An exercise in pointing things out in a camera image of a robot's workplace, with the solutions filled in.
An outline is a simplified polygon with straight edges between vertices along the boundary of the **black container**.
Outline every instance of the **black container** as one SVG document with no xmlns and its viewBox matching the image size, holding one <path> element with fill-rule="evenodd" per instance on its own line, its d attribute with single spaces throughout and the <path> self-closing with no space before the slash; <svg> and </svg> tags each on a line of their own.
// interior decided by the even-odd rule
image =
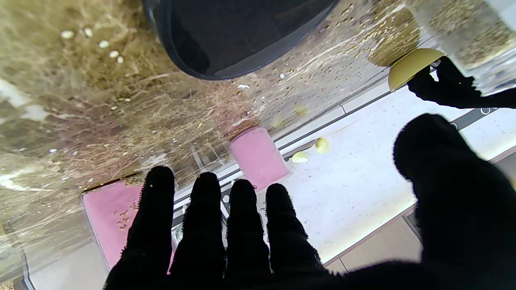
<svg viewBox="0 0 516 290">
<path fill-rule="evenodd" d="M 143 0 L 170 59 L 187 74 L 231 79 L 290 51 L 338 0 Z"/>
</svg>

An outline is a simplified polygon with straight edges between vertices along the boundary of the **gloved hand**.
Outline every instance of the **gloved hand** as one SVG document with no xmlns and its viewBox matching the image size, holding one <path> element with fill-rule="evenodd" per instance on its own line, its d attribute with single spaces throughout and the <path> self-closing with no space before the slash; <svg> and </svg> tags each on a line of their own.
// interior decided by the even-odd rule
<svg viewBox="0 0 516 290">
<path fill-rule="evenodd" d="M 439 81 L 430 75 L 430 67 L 419 71 L 408 81 L 409 90 L 424 101 L 439 105 L 465 108 L 516 108 L 516 89 L 510 89 L 488 97 L 473 87 L 473 77 L 464 77 L 453 62 L 443 56 L 437 66 Z"/>
<path fill-rule="evenodd" d="M 323 268 L 296 218 L 286 188 L 280 184 L 269 186 L 265 193 L 270 254 L 263 239 L 256 192 L 247 180 L 237 180 L 231 188 L 225 249 L 220 184 L 209 172 L 200 174 L 193 184 L 183 217 L 183 238 L 169 268 L 174 185 L 170 168 L 157 166 L 149 171 L 127 246 L 111 269 L 104 290 L 282 288 L 278 284 L 288 289 L 319 289 L 321 283 L 340 279 Z"/>
</svg>

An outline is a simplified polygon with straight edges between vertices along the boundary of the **yellow object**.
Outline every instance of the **yellow object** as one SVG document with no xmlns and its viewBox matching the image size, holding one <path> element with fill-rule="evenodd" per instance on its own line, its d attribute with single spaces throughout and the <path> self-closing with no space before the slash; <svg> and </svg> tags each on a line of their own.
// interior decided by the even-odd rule
<svg viewBox="0 0 516 290">
<path fill-rule="evenodd" d="M 415 49 L 391 66 L 389 89 L 394 91 L 411 80 L 418 71 L 445 54 L 434 49 Z"/>
<path fill-rule="evenodd" d="M 292 156 L 292 162 L 294 163 L 305 163 L 308 161 L 308 155 L 304 153 L 303 151 L 296 152 Z"/>
<path fill-rule="evenodd" d="M 317 142 L 315 142 L 315 149 L 318 153 L 324 154 L 330 151 L 330 142 L 324 138 L 319 138 Z"/>
</svg>

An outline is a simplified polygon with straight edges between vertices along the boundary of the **pink mat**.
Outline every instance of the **pink mat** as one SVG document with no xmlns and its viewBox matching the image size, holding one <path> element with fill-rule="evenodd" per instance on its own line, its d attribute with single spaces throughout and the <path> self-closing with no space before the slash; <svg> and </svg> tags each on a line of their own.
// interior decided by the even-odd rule
<svg viewBox="0 0 516 290">
<path fill-rule="evenodd" d="M 117 182 L 83 196 L 84 209 L 109 269 L 118 262 L 127 243 L 127 231 L 136 216 L 141 188 L 142 185 L 126 186 Z"/>
<path fill-rule="evenodd" d="M 263 127 L 243 131 L 231 141 L 230 149 L 244 177 L 256 187 L 256 192 L 290 174 L 280 151 Z"/>
</svg>

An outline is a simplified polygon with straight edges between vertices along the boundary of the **black glove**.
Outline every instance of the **black glove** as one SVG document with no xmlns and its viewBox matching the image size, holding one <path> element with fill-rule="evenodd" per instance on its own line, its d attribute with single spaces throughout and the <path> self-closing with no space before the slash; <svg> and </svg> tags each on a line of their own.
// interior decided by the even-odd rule
<svg viewBox="0 0 516 290">
<path fill-rule="evenodd" d="M 443 56 L 437 66 L 439 81 L 430 75 L 430 67 L 416 73 L 408 81 L 409 90 L 418 98 L 439 105 L 465 108 L 516 108 L 516 89 L 509 89 L 488 97 L 473 87 L 473 77 L 464 77 L 453 62 Z"/>
</svg>

